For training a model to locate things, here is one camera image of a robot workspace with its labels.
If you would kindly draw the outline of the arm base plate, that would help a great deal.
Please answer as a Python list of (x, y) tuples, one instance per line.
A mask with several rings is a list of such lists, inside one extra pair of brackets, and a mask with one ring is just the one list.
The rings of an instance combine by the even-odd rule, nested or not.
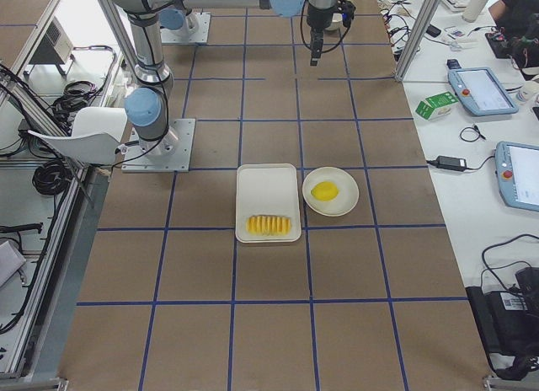
[(161, 40), (164, 45), (205, 45), (208, 41), (211, 14), (176, 9), (163, 10), (159, 15)]
[(140, 141), (134, 127), (130, 141), (137, 141), (125, 151), (121, 170), (125, 173), (188, 172), (195, 135), (195, 119), (173, 119), (168, 134), (153, 147), (154, 142)]

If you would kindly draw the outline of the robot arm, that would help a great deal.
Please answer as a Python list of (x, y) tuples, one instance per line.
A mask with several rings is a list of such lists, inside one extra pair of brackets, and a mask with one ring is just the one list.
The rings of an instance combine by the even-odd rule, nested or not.
[(186, 29), (189, 32), (194, 32), (198, 28), (198, 21), (191, 12), (184, 12), (176, 8), (165, 8), (159, 13), (158, 17), (160, 25), (164, 29)]
[(171, 154), (179, 138), (169, 120), (168, 94), (173, 87), (172, 72), (163, 56), (159, 14), (167, 8), (187, 12), (192, 8), (271, 9), (281, 17), (307, 13), (311, 29), (311, 64), (323, 53), (323, 32), (341, 8), (341, 0), (101, 0), (114, 11), (122, 10), (131, 25), (132, 36), (121, 50), (133, 59), (132, 68), (139, 87), (125, 101), (128, 121), (135, 127), (143, 154)]

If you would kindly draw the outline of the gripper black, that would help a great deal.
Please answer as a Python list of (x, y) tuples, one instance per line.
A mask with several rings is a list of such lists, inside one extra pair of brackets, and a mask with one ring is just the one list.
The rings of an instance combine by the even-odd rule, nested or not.
[(307, 24), (310, 32), (310, 65), (316, 66), (323, 52), (323, 29), (331, 25), (338, 0), (308, 0)]

